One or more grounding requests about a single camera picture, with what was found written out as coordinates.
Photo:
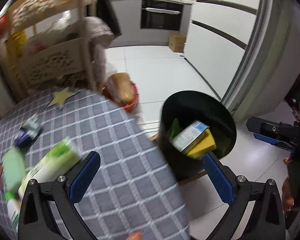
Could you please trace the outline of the person's hand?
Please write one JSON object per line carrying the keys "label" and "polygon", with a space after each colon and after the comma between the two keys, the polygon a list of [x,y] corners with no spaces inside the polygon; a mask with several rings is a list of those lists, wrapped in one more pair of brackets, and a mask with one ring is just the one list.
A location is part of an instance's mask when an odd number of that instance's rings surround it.
{"label": "person's hand", "polygon": [[290,182],[287,177],[282,185],[282,208],[285,213],[289,212],[294,206],[294,199],[290,192]]}

